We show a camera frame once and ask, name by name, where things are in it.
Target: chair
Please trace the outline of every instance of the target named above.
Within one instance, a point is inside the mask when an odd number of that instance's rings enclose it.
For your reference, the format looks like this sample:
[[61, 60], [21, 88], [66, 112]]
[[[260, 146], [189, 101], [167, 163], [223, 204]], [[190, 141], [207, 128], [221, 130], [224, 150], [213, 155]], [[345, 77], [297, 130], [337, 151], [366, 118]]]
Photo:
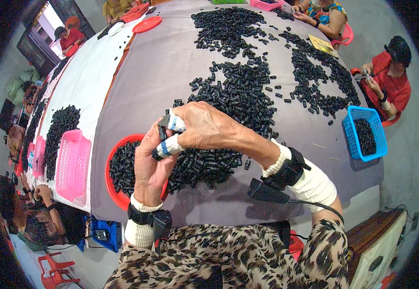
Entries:
[[69, 273], [68, 270], [60, 270], [60, 271], [50, 270], [49, 277], [44, 277], [44, 269], [43, 269], [41, 273], [42, 285], [44, 285], [44, 288], [46, 289], [55, 289], [55, 287], [59, 284], [80, 281], [80, 279], [64, 279], [62, 274], [68, 274], [68, 273]]
[[[60, 255], [61, 252], [46, 254], [45, 256], [41, 256], [38, 258], [39, 265], [41, 266], [41, 281], [42, 284], [46, 289], [54, 289], [56, 285], [62, 283], [71, 283], [71, 282], [79, 282], [80, 279], [64, 279], [62, 274], [68, 274], [68, 270], [64, 270], [64, 268], [70, 267], [74, 265], [73, 261], [69, 262], [62, 262], [58, 263], [55, 262], [51, 256]], [[50, 266], [49, 277], [44, 277], [44, 267], [42, 266], [42, 261], [47, 260]]]
[[334, 39], [332, 40], [331, 44], [334, 46], [336, 43], [341, 45], [349, 45], [354, 40], [354, 33], [351, 29], [351, 26], [349, 26], [348, 23], [345, 24], [345, 30], [343, 31], [343, 36], [341, 37], [341, 40]]
[[[360, 74], [360, 69], [355, 67], [355, 68], [352, 68], [350, 72], [351, 72], [351, 75], [354, 77], [357, 74]], [[385, 128], [387, 126], [393, 125], [399, 120], [400, 117], [401, 117], [401, 112], [398, 112], [396, 116], [394, 117], [394, 119], [389, 119], [387, 121], [382, 122], [382, 126]]]
[[62, 262], [62, 263], [58, 263], [55, 262], [51, 256], [55, 256], [55, 255], [60, 255], [62, 254], [62, 252], [56, 252], [56, 253], [51, 253], [51, 254], [46, 254], [45, 256], [41, 256], [38, 258], [39, 263], [43, 260], [47, 260], [47, 262], [49, 262], [49, 266], [50, 269], [52, 270], [60, 270], [60, 269], [65, 269], [67, 267], [73, 266], [74, 265], [74, 261], [68, 261], [68, 262]]

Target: black wrist-mounted camera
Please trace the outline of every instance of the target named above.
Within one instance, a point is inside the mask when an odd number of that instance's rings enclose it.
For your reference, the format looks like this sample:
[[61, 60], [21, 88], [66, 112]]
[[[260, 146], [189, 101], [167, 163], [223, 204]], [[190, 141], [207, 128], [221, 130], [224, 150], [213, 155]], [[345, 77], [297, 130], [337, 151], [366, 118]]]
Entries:
[[160, 242], [167, 240], [172, 226], [171, 212], [157, 210], [154, 212], [141, 212], [131, 203], [128, 206], [128, 218], [138, 225], [150, 225], [153, 228], [153, 250], [160, 254]]
[[261, 181], [253, 178], [248, 189], [248, 196], [270, 203], [285, 204], [290, 198], [281, 191], [285, 190], [287, 185], [296, 184], [304, 170], [311, 170], [306, 165], [303, 155], [293, 147], [288, 147], [291, 151], [291, 159], [286, 159], [280, 170], [271, 176], [261, 177]]

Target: white tablecloth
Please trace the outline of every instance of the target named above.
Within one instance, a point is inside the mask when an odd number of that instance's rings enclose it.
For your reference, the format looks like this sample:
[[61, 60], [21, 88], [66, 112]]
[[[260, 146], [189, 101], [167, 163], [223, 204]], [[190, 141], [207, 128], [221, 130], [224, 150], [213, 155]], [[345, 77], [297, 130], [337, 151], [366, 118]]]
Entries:
[[[47, 99], [50, 97], [52, 90], [54, 91], [46, 107], [46, 115], [40, 123], [40, 136], [46, 139], [54, 112], [62, 109], [62, 107], [74, 105], [77, 109], [81, 109], [78, 128], [83, 132], [83, 136], [91, 141], [92, 145], [105, 96], [120, 63], [124, 48], [133, 35], [132, 28], [144, 17], [145, 15], [135, 21], [126, 23], [123, 29], [112, 37], [107, 35], [97, 40], [97, 35], [100, 34], [98, 33], [87, 40], [71, 57], [64, 70], [48, 85], [44, 94], [43, 98]], [[35, 178], [31, 169], [28, 169], [27, 173], [28, 183], [33, 187], [47, 184], [52, 189], [54, 200], [90, 212], [91, 157], [92, 154], [88, 158], [86, 193], [73, 202], [68, 201], [56, 192], [55, 180], [47, 182], [45, 177]]]

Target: gray wall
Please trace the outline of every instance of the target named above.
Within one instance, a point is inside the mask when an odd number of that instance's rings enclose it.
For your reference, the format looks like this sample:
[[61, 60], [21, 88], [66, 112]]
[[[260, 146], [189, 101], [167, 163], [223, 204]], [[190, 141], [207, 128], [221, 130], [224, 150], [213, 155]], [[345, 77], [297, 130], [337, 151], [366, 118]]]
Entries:
[[105, 1], [75, 0], [75, 2], [96, 33], [101, 32], [107, 26], [105, 17], [102, 16], [102, 6]]
[[[34, 67], [29, 66], [26, 58], [16, 48], [18, 41], [25, 32], [23, 24], [17, 26], [13, 38], [9, 42], [7, 51], [4, 52], [0, 61], [0, 113], [4, 101], [7, 97], [7, 84], [18, 76], [23, 70], [28, 70]], [[0, 174], [4, 175], [5, 171], [13, 171], [13, 168], [8, 165], [9, 148], [4, 143], [3, 136], [5, 136], [4, 130], [0, 129]]]

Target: leopard print shirt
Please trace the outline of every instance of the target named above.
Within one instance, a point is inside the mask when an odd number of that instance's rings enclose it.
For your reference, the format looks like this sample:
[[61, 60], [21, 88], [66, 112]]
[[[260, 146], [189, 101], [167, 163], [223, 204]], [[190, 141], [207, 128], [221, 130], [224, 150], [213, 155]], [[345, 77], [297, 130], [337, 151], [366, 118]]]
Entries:
[[125, 246], [104, 288], [348, 288], [343, 223], [315, 224], [298, 262], [261, 225], [173, 229], [161, 254]]

